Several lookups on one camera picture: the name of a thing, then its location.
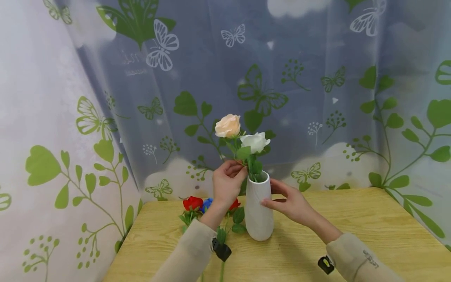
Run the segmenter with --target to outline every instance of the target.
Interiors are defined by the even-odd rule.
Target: black tag
[[[232,250],[226,244],[221,244],[218,239],[213,238],[213,251],[215,251],[218,258],[220,258],[223,262],[225,262],[230,255],[232,254]]]
[[[335,267],[331,264],[330,259],[325,256],[319,259],[318,266],[321,267],[321,269],[329,275],[332,271],[334,271]]]

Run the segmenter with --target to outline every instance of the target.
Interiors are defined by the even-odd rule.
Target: white butterfly print
[[[163,71],[171,70],[173,65],[169,51],[175,51],[179,48],[179,39],[175,34],[168,34],[168,27],[158,19],[153,21],[153,29],[157,42],[155,39],[153,40],[156,47],[151,47],[151,49],[156,48],[158,50],[147,55],[146,63],[153,68],[160,66]]]
[[[366,34],[368,36],[376,36],[379,17],[385,12],[386,8],[387,0],[373,0],[373,7],[364,9],[364,11],[371,10],[371,12],[356,18],[351,23],[350,29],[353,32],[362,32],[366,29]]]
[[[236,28],[234,33],[232,33],[232,31],[221,30],[221,36],[222,39],[225,40],[225,45],[229,48],[232,48],[235,44],[235,40],[239,44],[242,44],[246,40],[246,37],[244,37],[244,32],[245,27],[244,23],[242,23]]]

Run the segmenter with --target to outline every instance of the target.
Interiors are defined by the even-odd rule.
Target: blue rose
[[[212,198],[205,199],[202,206],[202,213],[205,213],[207,209],[212,205],[212,203],[213,203]]]

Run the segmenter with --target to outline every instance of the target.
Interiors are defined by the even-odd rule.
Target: sleeve
[[[344,233],[326,246],[327,255],[348,282],[404,281],[355,235]]]
[[[216,232],[193,220],[151,282],[196,282],[212,256]]]

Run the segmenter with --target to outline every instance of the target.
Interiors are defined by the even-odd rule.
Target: wooden table
[[[451,253],[383,190],[304,195],[322,215],[357,235],[406,281],[451,281]],[[145,204],[104,282],[148,282],[182,236],[178,218],[182,211],[180,201]],[[314,233],[276,212],[274,222],[274,233],[265,242],[256,242],[248,234],[229,233],[227,244],[233,253],[225,264],[225,282],[344,281],[337,271],[327,276],[317,266],[325,247]],[[220,269],[221,261],[213,255],[205,282],[219,281]]]

